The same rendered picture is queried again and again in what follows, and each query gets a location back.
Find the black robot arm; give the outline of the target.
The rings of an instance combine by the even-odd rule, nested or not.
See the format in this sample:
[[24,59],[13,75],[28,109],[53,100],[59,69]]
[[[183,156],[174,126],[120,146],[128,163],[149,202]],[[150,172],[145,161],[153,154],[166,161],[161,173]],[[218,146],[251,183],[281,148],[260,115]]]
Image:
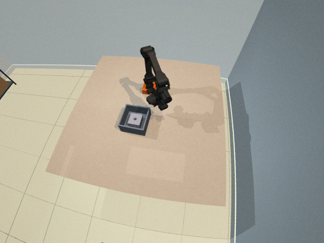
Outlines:
[[[140,54],[145,59],[146,74],[144,75],[145,78],[143,80],[146,84],[146,89],[152,88],[154,85],[153,82],[155,82],[156,93],[160,94],[163,103],[170,103],[172,101],[172,97],[168,92],[168,90],[170,89],[170,82],[169,79],[166,77],[166,74],[161,71],[161,68],[156,58],[154,47],[142,47],[140,50]],[[155,76],[152,74],[152,68]],[[151,105],[155,105],[158,101],[158,96],[156,96],[155,93],[153,93],[152,95],[146,97],[146,101]]]

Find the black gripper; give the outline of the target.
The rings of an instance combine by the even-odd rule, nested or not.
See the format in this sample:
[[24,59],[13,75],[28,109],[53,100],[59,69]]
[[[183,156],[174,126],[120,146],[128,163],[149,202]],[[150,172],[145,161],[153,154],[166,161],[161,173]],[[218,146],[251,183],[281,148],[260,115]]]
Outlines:
[[158,106],[159,109],[160,109],[161,111],[164,110],[164,109],[166,109],[166,108],[168,108],[168,104],[164,104],[164,103],[163,103],[163,101],[162,101],[162,99],[161,99],[161,97],[160,97],[160,94],[157,94],[157,93],[156,93],[156,90],[154,89],[154,87],[147,89],[147,90],[146,90],[146,93],[147,93],[148,95],[149,95],[150,93],[151,93],[151,94],[155,93],[155,95],[158,96],[158,101],[157,101],[157,103],[154,105],[154,107],[155,107],[155,106]]

